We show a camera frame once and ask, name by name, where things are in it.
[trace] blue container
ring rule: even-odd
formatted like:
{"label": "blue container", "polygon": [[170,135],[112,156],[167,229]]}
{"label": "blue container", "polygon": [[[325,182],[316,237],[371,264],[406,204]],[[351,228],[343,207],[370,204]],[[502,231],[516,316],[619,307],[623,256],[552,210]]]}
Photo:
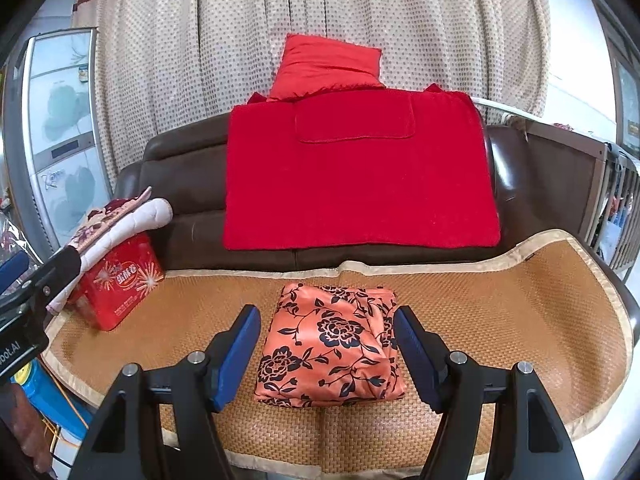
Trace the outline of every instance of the blue container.
{"label": "blue container", "polygon": [[[61,426],[79,440],[84,439],[86,427],[71,408],[65,397],[55,385],[49,374],[42,369],[37,359],[31,361],[12,377],[12,381],[22,386],[29,402],[36,410],[53,423]],[[75,399],[69,396],[78,413],[87,424],[92,415]]]}

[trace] red pillow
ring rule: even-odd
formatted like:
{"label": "red pillow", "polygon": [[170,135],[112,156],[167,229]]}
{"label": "red pillow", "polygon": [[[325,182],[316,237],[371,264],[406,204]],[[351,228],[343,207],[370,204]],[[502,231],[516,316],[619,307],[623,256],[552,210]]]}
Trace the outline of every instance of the red pillow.
{"label": "red pillow", "polygon": [[321,36],[288,34],[268,101],[291,101],[322,92],[384,88],[379,48]]}

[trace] white wall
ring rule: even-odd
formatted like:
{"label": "white wall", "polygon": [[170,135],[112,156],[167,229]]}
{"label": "white wall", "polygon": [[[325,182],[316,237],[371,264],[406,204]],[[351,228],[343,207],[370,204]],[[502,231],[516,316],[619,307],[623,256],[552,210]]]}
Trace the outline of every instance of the white wall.
{"label": "white wall", "polygon": [[607,43],[591,0],[549,0],[551,66],[543,118],[616,140]]}
{"label": "white wall", "polygon": [[60,28],[71,27],[71,14],[76,0],[47,0],[33,17],[23,36],[30,38]]}

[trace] floral blanket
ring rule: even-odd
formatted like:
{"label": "floral blanket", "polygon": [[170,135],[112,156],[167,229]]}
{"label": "floral blanket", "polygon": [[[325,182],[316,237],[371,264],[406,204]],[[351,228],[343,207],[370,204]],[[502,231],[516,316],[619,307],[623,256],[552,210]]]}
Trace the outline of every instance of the floral blanket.
{"label": "floral blanket", "polygon": [[111,200],[100,209],[93,209],[86,216],[86,220],[76,230],[68,244],[75,247],[78,253],[84,253],[100,236],[105,234],[118,220],[131,211],[139,208],[151,197],[151,188],[130,200]]}
{"label": "floral blanket", "polygon": [[275,406],[339,406],[404,396],[385,288],[291,283],[280,301],[258,367],[255,399]]}

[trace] orange floral fabric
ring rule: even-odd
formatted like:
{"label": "orange floral fabric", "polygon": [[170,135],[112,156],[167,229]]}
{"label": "orange floral fabric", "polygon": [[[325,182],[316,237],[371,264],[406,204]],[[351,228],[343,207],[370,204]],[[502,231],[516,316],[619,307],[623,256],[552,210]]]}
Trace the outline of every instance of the orange floral fabric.
{"label": "orange floral fabric", "polygon": [[397,307],[396,295],[385,288],[285,286],[255,399],[307,408],[404,396],[392,327]]}

